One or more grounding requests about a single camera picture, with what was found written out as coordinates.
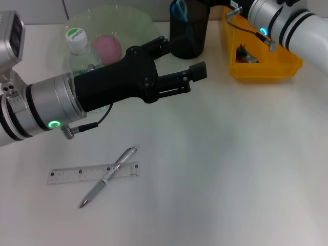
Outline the clear water bottle green label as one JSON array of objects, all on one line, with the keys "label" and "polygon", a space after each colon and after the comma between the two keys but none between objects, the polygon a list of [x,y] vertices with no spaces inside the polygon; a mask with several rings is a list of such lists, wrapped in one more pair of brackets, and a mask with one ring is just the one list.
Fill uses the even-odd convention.
[{"label": "clear water bottle green label", "polygon": [[94,69],[103,65],[97,53],[92,49],[87,34],[82,28],[72,28],[66,32],[66,43],[69,47],[67,64],[74,77],[88,72],[88,65]]}]

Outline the yellow plastic storage bin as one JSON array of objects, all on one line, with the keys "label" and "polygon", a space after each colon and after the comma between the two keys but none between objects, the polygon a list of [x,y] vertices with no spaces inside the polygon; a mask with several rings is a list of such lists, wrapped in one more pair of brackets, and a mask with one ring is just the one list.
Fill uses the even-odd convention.
[{"label": "yellow plastic storage bin", "polygon": [[[302,59],[279,45],[276,46],[274,52],[270,52],[269,46],[254,35],[260,31],[252,28],[248,21],[240,15],[233,16],[230,22],[250,32],[244,32],[230,26],[225,20],[225,14],[230,11],[230,8],[224,7],[222,14],[222,39],[224,40],[230,76],[237,79],[285,79],[296,75],[303,66]],[[236,51],[239,46],[243,46],[258,62],[238,61]]]}]

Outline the pink toy peach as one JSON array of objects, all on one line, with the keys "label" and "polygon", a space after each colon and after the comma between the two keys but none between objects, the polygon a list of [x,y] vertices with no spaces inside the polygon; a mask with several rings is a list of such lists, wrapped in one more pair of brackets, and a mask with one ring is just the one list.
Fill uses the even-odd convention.
[{"label": "pink toy peach", "polygon": [[110,65],[121,59],[120,42],[111,35],[102,35],[96,38],[92,43],[92,47],[103,65]]}]

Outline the black mesh cylinder bin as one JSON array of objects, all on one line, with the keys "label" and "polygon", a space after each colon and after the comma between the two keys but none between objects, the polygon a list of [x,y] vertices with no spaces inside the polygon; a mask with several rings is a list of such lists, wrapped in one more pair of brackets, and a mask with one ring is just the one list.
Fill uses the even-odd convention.
[{"label": "black mesh cylinder bin", "polygon": [[[176,0],[173,0],[170,5],[170,41],[178,36],[186,35],[185,28],[187,23],[180,21],[176,15],[171,13],[171,7],[175,2]],[[187,40],[184,42],[185,50],[174,53],[173,55],[180,59],[194,59],[204,49],[210,8],[205,4],[204,0],[185,0],[185,2],[188,7],[188,21],[192,26],[194,38],[197,42],[197,50],[195,52],[189,40]]]}]

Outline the silver ballpoint pen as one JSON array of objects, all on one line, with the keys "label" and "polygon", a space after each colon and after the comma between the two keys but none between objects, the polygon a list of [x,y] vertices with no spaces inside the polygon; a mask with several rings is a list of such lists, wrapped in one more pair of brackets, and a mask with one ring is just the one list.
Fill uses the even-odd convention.
[{"label": "silver ballpoint pen", "polygon": [[82,199],[82,201],[78,206],[79,209],[86,206],[101,192],[101,190],[106,186],[107,182],[109,182],[115,176],[115,174],[120,170],[122,164],[128,162],[132,158],[132,156],[137,152],[138,147],[139,144],[136,144],[131,148],[125,150],[125,152],[115,162],[115,166],[110,171],[108,171],[108,174],[106,174]]}]

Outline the blue capped scissors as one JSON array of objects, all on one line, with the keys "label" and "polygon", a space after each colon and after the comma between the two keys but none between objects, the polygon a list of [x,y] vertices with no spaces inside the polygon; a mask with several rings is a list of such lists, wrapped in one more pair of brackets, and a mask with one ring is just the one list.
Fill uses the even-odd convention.
[{"label": "blue capped scissors", "polygon": [[193,50],[196,52],[197,42],[195,41],[194,38],[192,26],[189,24],[188,21],[188,7],[185,0],[176,0],[176,2],[171,7],[171,13],[176,15],[180,21],[187,23],[185,28],[185,33],[189,40],[190,45],[192,46]]}]

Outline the green translucent plastic fruit plate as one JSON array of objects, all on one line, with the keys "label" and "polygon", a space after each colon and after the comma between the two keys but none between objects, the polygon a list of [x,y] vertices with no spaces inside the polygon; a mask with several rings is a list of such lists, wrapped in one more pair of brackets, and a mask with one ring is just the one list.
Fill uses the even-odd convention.
[{"label": "green translucent plastic fruit plate", "polygon": [[58,38],[58,52],[65,59],[64,67],[68,70],[69,47],[65,35],[72,28],[84,29],[91,47],[93,41],[102,35],[117,38],[121,45],[121,58],[129,47],[141,46],[159,37],[151,17],[135,7],[102,5],[87,9],[71,17],[64,24]]}]

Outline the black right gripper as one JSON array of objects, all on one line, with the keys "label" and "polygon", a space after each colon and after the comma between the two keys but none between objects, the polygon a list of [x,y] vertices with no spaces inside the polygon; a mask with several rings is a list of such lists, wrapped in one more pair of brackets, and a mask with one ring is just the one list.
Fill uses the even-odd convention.
[{"label": "black right gripper", "polygon": [[[249,10],[253,0],[204,0],[208,7],[226,6],[230,9],[242,7]],[[156,82],[159,98],[189,93],[191,91],[190,81],[197,82],[207,78],[207,68],[204,61],[189,66],[187,70],[160,76]]]}]

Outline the clear plastic ruler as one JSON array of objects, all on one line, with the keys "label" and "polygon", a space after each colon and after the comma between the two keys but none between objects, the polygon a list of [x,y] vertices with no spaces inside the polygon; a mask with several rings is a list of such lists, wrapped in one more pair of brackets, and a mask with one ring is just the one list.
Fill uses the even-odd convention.
[{"label": "clear plastic ruler", "polygon": [[[107,179],[116,164],[83,166],[74,168],[53,169],[48,175],[47,184],[73,183]],[[140,175],[140,164],[137,161],[122,163],[114,178]]]}]

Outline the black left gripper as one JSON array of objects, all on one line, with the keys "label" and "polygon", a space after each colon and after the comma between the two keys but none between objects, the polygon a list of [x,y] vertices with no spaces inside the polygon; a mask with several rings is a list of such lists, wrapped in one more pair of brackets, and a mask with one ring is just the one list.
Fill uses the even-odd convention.
[{"label": "black left gripper", "polygon": [[160,36],[126,51],[120,61],[74,77],[75,94],[85,112],[137,97],[151,104],[159,99],[154,60],[185,50],[185,35],[169,41]]}]

